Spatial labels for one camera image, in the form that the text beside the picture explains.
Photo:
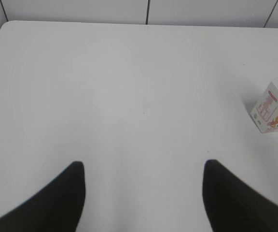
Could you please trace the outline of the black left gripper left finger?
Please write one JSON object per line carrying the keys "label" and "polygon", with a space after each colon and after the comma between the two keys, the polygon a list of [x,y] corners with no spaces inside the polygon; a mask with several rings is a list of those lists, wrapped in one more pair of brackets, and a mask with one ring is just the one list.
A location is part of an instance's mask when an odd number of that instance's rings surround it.
{"label": "black left gripper left finger", "polygon": [[84,164],[74,161],[30,199],[1,216],[0,232],[74,232],[84,202]]}

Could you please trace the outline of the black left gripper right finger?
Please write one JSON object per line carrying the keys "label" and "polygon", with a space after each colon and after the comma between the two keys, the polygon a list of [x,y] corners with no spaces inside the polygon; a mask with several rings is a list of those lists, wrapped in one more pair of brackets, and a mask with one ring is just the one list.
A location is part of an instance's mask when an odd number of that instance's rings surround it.
{"label": "black left gripper right finger", "polygon": [[216,159],[205,163],[202,197],[214,232],[278,232],[278,205]]}

